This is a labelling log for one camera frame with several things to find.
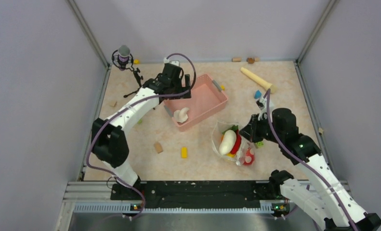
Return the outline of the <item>red chili pepper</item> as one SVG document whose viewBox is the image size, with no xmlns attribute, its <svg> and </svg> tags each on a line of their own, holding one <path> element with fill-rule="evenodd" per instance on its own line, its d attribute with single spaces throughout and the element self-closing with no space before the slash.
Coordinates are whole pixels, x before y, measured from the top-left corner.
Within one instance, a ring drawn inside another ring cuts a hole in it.
<svg viewBox="0 0 381 231">
<path fill-rule="evenodd" d="M 239 132 L 236 132 L 236 142 L 235 145 L 233 146 L 232 150 L 230 151 L 230 154 L 235 155 L 237 151 L 239 150 L 241 145 L 241 136 L 239 135 Z"/>
</svg>

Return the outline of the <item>green leafy vegetable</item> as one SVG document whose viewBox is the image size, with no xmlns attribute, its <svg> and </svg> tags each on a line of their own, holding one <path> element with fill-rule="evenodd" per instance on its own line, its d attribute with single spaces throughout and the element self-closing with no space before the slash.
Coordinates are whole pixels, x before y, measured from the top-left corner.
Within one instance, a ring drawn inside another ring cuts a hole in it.
<svg viewBox="0 0 381 231">
<path fill-rule="evenodd" d="M 225 128 L 225 129 L 222 131 L 222 134 L 224 135 L 228 130 L 232 130 L 232 131 L 234 131 L 235 133 L 237 133 L 237 131 L 238 131 L 238 125 L 231 125 L 231 126 L 229 126 L 228 128 Z"/>
</svg>

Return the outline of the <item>red apple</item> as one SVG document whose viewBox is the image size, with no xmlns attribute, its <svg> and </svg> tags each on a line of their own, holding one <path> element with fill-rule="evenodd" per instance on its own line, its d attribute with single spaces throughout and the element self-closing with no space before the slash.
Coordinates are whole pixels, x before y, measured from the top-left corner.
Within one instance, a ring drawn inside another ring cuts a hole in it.
<svg viewBox="0 0 381 231">
<path fill-rule="evenodd" d="M 245 155 L 244 155 L 244 162 L 243 165 L 245 166 L 250 166 L 253 164 L 255 160 L 255 152 L 253 149 L 249 148 L 246 150 Z"/>
</svg>

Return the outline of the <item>clear dotted zip top bag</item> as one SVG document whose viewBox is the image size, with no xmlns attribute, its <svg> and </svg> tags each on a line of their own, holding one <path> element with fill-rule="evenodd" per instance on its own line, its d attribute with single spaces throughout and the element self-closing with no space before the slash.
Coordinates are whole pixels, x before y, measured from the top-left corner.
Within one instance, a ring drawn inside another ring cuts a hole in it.
<svg viewBox="0 0 381 231">
<path fill-rule="evenodd" d="M 238 123 L 217 121 L 211 134 L 214 153 L 237 166 L 250 166 L 255 161 L 255 148 L 239 134 Z"/>
</svg>

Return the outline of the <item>white radish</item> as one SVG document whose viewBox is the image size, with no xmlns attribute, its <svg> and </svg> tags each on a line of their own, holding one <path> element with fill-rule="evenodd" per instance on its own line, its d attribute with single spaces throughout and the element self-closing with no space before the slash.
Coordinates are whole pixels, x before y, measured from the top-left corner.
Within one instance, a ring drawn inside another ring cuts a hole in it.
<svg viewBox="0 0 381 231">
<path fill-rule="evenodd" d="M 230 153 L 236 142 L 236 133 L 232 130 L 228 130 L 221 141 L 219 146 L 219 154 L 226 155 Z"/>
</svg>

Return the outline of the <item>pink plastic basket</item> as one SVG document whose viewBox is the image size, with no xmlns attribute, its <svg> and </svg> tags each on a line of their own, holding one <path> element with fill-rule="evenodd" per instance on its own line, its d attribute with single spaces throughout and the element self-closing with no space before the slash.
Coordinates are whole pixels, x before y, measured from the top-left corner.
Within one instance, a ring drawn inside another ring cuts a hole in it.
<svg viewBox="0 0 381 231">
<path fill-rule="evenodd" d="M 165 100 L 162 104 L 180 132 L 186 131 L 201 121 L 223 110 L 228 96 L 221 86 L 208 74 L 198 76 L 189 99 Z M 173 117 L 177 110 L 189 108 L 188 119 L 179 123 Z"/>
</svg>

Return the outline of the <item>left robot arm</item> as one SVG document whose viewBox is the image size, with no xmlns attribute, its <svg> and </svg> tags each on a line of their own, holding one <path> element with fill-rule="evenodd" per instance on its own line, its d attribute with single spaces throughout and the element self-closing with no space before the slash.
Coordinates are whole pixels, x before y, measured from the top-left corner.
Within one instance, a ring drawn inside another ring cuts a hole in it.
<svg viewBox="0 0 381 231">
<path fill-rule="evenodd" d="M 127 135 L 137 122 L 164 100 L 190 98 L 191 82 L 178 61 L 168 61 L 156 78 L 143 83 L 136 95 L 116 113 L 98 118 L 92 125 L 90 152 L 105 165 L 105 171 L 116 177 L 122 193 L 129 199 L 140 194 L 139 176 L 129 161 Z"/>
</svg>

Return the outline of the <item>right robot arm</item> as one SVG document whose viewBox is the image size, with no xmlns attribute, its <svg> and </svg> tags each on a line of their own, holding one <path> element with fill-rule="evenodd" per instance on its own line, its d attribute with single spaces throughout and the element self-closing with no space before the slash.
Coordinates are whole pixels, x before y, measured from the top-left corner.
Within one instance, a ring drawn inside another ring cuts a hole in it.
<svg viewBox="0 0 381 231">
<path fill-rule="evenodd" d="M 320 229 L 376 231 L 381 226 L 381 218 L 368 213 L 345 190 L 314 140 L 299 132 L 296 116 L 290 109 L 277 108 L 262 117 L 253 114 L 239 134 L 252 143 L 262 140 L 277 143 L 282 154 L 307 176 L 316 196 L 285 170 L 272 172 L 268 191 L 274 198 L 292 200 Z"/>
</svg>

